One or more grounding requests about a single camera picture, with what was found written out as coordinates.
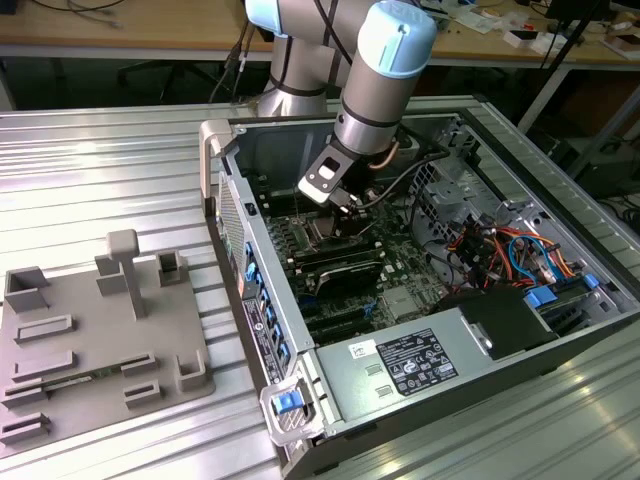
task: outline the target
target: slotted aluminum surface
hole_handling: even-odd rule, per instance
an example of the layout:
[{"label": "slotted aluminum surface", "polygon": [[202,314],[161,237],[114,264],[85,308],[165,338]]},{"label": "slotted aluminum surface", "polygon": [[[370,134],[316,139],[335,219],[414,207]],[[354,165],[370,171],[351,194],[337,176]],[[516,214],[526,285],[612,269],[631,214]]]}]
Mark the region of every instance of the slotted aluminum surface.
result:
[{"label": "slotted aluminum surface", "polygon": [[105,234],[135,228],[142,255],[186,257],[216,383],[208,397],[5,458],[3,480],[280,478],[200,207],[198,128],[234,114],[249,115],[199,106],[0,119],[1,284],[11,268],[95,268]]},{"label": "slotted aluminum surface", "polygon": [[[411,107],[472,109],[532,171],[540,167],[538,178],[568,197],[565,205],[621,261],[635,261],[632,234],[610,225],[613,220],[595,202],[564,184],[553,166],[541,164],[540,152],[490,105],[441,97],[416,99]],[[92,268],[93,256],[104,252],[104,235],[117,228],[136,228],[143,254],[180,249],[217,385],[210,397],[3,459],[3,480],[280,477],[199,210],[199,124],[234,115],[248,112],[190,106],[0,118],[0,271],[34,264],[47,275]],[[492,160],[489,152],[485,157]],[[522,192],[498,169],[490,176],[496,184],[505,182],[500,185],[507,193]],[[638,352],[635,325],[556,372],[318,478],[638,478]]]}]

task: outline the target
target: warning label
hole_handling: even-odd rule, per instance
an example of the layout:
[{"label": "warning label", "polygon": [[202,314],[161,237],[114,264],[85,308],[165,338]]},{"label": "warning label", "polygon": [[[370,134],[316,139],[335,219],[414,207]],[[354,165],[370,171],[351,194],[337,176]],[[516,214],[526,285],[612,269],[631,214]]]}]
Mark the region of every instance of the warning label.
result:
[{"label": "warning label", "polygon": [[377,348],[396,389],[405,397],[458,376],[430,328]]}]

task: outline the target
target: black cable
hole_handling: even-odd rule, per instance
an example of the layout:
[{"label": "black cable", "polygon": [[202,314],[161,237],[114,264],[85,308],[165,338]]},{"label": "black cable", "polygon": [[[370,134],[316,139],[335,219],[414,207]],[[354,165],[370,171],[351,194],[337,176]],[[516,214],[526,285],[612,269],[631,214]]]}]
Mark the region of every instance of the black cable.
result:
[{"label": "black cable", "polygon": [[451,268],[452,270],[455,270],[461,275],[465,274],[465,271],[460,267],[458,267],[457,265],[455,265],[453,262],[450,262],[449,260],[445,260],[444,258],[440,258],[439,256],[434,255],[431,252],[427,252],[426,257],[427,257],[427,261],[437,260],[438,262],[442,263],[443,265],[447,265],[449,268]]},{"label": "black cable", "polygon": [[[546,12],[541,12],[540,10],[537,10],[537,9],[533,8],[535,6],[535,4],[533,4],[533,3],[531,5],[529,5],[529,6],[531,7],[531,10],[533,10],[534,12],[536,12],[539,15],[542,15],[543,17],[547,14]],[[542,8],[546,8],[546,9],[549,8],[549,7],[545,6],[545,5],[540,5],[540,6]]]},{"label": "black cable", "polygon": [[553,40],[551,40],[551,45],[549,46],[549,50],[547,50],[547,54],[544,56],[544,60],[542,60],[542,63],[540,64],[540,70],[542,70],[544,68],[544,65],[547,63],[547,59],[549,58],[549,55],[553,50],[553,46],[556,43],[556,38],[558,38],[558,33],[560,33],[560,22],[558,22],[558,28],[556,28],[556,31],[553,33]]},{"label": "black cable", "polygon": [[104,8],[114,7],[120,3],[125,2],[126,0],[116,0],[115,2],[106,3],[104,5],[99,5],[97,7],[83,7],[81,9],[73,9],[73,8],[60,8],[55,7],[53,5],[47,5],[46,3],[42,3],[39,0],[31,0],[33,3],[40,5],[41,7],[49,8],[51,10],[56,10],[58,12],[95,12],[96,10],[102,10]]},{"label": "black cable", "polygon": [[[115,21],[115,20],[92,17],[87,12],[83,11],[83,9],[86,9],[87,7],[85,7],[84,5],[80,5],[79,3],[76,3],[73,0],[67,0],[67,6],[69,7],[69,9],[75,15],[78,15],[79,17],[84,18],[85,20],[91,20],[93,22],[98,22],[98,23],[104,23],[105,25],[108,25],[108,26],[110,26],[112,28],[122,28],[122,24],[120,22]],[[102,13],[103,15],[109,15],[110,14],[109,11],[104,11],[104,10],[96,10],[95,13]]]},{"label": "black cable", "polygon": [[284,49],[284,59],[282,60],[282,73],[280,74],[280,80],[278,80],[278,84],[274,85],[275,88],[282,87],[282,85],[284,84],[285,78],[287,78],[292,46],[293,46],[293,37],[287,37],[287,45],[285,46],[285,49]]},{"label": "black cable", "polygon": [[253,39],[253,34],[256,31],[255,25],[251,25],[249,29],[249,36],[247,37],[247,44],[244,47],[244,55],[242,56],[242,62],[240,62],[240,68],[238,69],[238,75],[236,75],[236,81],[233,84],[233,90],[231,91],[231,102],[233,102],[236,98],[236,91],[238,90],[238,83],[240,83],[240,77],[242,76],[242,72],[244,72],[245,64],[247,63],[247,57],[249,56],[249,48],[251,48],[251,40]]},{"label": "black cable", "polygon": [[324,22],[325,27],[329,31],[331,38],[333,38],[333,41],[338,47],[338,50],[340,50],[340,53],[342,54],[344,59],[347,61],[347,63],[351,65],[353,63],[353,61],[351,60],[351,56],[349,55],[349,52],[347,52],[347,49],[344,48],[344,45],[338,38],[338,34],[336,34],[336,31],[333,29],[333,25],[331,25],[331,20],[329,20],[329,17],[327,17],[327,14],[324,11],[324,8],[322,8],[322,4],[320,3],[320,0],[313,0],[313,3],[316,4],[316,9],[318,10],[318,13],[322,17],[322,21]]},{"label": "black cable", "polygon": [[207,103],[213,103],[213,99],[215,98],[216,93],[218,93],[218,90],[220,89],[222,82],[224,82],[224,79],[227,78],[227,75],[231,70],[235,70],[236,65],[240,60],[240,53],[242,52],[242,42],[244,41],[244,36],[247,33],[248,27],[249,27],[249,20],[245,20],[244,25],[242,25],[242,30],[240,31],[240,37],[238,38],[238,41],[235,43],[233,47],[231,47],[231,50],[229,51],[229,55],[227,55],[227,60],[224,63],[224,72],[222,73],[222,76],[218,80],[218,83],[216,83],[216,86],[213,87],[213,90],[211,91],[211,95],[209,95],[209,100]]},{"label": "black cable", "polygon": [[449,286],[451,288],[453,288],[453,280],[456,277],[455,273],[453,273],[453,263],[451,262],[452,256],[453,256],[453,253],[449,253],[449,255],[447,255],[447,262],[449,262],[449,272],[451,272],[451,281],[449,282]]},{"label": "black cable", "polygon": [[435,162],[436,160],[441,160],[443,158],[447,158],[449,155],[451,155],[451,152],[449,152],[448,150],[446,152],[436,153],[434,155],[430,155],[427,158],[424,158],[424,159],[420,160],[419,162],[414,163],[413,165],[407,167],[407,169],[404,172],[402,172],[400,175],[398,175],[398,178],[396,178],[393,181],[393,183],[391,185],[389,185],[387,187],[387,189],[380,194],[380,196],[378,198],[376,198],[375,200],[370,201],[369,203],[365,203],[362,206],[359,206],[358,210],[366,210],[367,208],[371,208],[371,207],[377,205],[378,203],[380,203],[382,200],[384,200],[386,197],[389,196],[389,194],[393,191],[394,188],[396,188],[398,186],[398,184],[402,181],[402,179],[404,177],[409,175],[415,169],[417,169],[417,168],[419,168],[419,167],[421,167],[423,165],[426,165],[427,163]]}]

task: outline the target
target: circuit board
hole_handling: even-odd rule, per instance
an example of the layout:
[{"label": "circuit board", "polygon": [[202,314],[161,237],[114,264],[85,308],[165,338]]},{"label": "circuit board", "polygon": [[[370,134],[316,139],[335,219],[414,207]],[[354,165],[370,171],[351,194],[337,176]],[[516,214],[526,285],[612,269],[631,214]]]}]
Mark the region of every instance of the circuit board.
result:
[{"label": "circuit board", "polygon": [[[339,225],[334,221],[317,211],[266,217],[279,260],[318,344],[414,320],[447,294],[391,204],[382,203]],[[360,270],[349,271],[346,280],[338,278],[339,288],[319,293],[326,272],[335,275],[354,265]]]}]

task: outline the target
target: table leg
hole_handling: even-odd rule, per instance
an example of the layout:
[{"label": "table leg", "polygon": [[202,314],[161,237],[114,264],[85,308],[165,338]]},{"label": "table leg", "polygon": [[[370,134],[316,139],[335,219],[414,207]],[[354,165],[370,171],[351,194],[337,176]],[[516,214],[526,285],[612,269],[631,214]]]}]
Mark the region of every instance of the table leg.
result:
[{"label": "table leg", "polygon": [[538,116],[542,113],[542,110],[544,110],[544,107],[546,107],[547,103],[549,103],[549,100],[551,100],[551,97],[553,97],[553,94],[556,93],[558,87],[560,86],[560,84],[562,84],[568,73],[568,68],[559,68],[553,75],[551,75],[549,81],[545,84],[542,90],[540,90],[540,93],[527,110],[527,113],[524,114],[522,120],[520,120],[520,123],[518,123],[518,129],[520,129],[520,131],[522,131],[523,133],[527,133],[529,131]]},{"label": "table leg", "polygon": [[13,98],[2,67],[0,67],[0,112],[15,110]]},{"label": "table leg", "polygon": [[640,105],[640,85],[638,85],[631,96],[622,104],[607,124],[602,127],[602,130],[593,137],[591,143],[589,143],[589,146],[582,152],[582,154],[567,167],[567,175],[571,178],[576,178],[582,169],[589,165],[589,161],[592,156],[600,151],[607,140],[609,140],[609,138],[618,131],[629,116],[636,111],[638,105]]}]

